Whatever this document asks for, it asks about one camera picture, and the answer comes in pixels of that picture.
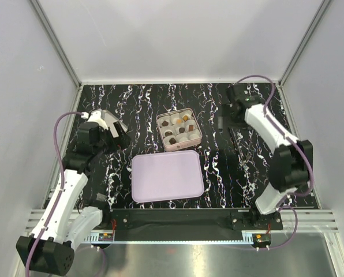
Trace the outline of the dark round chocolate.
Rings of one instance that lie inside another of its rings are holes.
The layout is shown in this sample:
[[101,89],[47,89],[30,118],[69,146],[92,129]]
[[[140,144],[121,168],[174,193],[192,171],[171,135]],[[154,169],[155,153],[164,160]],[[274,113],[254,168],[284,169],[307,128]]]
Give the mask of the dark round chocolate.
[[172,135],[173,135],[173,132],[170,132],[170,131],[168,131],[168,132],[165,133],[165,136],[166,136],[166,137],[172,136]]

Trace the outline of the pink tin lid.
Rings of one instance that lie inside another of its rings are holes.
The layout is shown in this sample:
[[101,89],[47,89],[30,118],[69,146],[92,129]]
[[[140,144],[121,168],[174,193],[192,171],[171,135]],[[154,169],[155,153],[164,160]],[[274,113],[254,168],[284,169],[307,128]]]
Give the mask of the pink tin lid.
[[[108,125],[108,127],[110,127],[114,122],[120,121],[115,115],[113,115],[108,110],[104,110],[104,111],[105,111],[105,121],[106,121],[106,124]],[[120,122],[123,125],[124,130],[128,131],[128,127],[122,121],[120,121]]]

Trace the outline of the dark square chocolate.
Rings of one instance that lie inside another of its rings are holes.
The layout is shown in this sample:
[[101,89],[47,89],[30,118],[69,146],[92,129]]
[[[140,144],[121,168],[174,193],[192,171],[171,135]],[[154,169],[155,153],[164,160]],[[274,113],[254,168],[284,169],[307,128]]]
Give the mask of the dark square chocolate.
[[169,144],[170,144],[170,145],[173,145],[173,144],[175,144],[175,143],[176,143],[175,138],[171,138],[171,139],[169,140]]

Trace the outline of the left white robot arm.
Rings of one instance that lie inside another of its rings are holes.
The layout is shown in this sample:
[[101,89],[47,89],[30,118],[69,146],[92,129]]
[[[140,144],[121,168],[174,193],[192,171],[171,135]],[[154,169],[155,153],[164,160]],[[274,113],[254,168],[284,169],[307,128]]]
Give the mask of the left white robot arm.
[[88,182],[92,162],[103,154],[127,148],[127,132],[118,120],[87,121],[79,126],[76,146],[61,159],[61,176],[44,214],[31,234],[20,236],[16,243],[26,276],[32,271],[65,276],[76,249],[90,231],[111,224],[112,214],[98,200],[85,207],[74,222],[70,223],[69,218]]

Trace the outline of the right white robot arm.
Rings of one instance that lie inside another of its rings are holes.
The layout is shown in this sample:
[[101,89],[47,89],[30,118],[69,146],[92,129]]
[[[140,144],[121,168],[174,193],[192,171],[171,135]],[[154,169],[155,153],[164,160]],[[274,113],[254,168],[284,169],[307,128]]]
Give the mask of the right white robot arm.
[[262,229],[286,198],[305,197],[313,190],[313,145],[288,132],[268,110],[268,104],[257,95],[246,93],[241,85],[229,86],[226,95],[228,103],[220,110],[219,128],[251,128],[272,153],[269,183],[245,215],[250,225]]

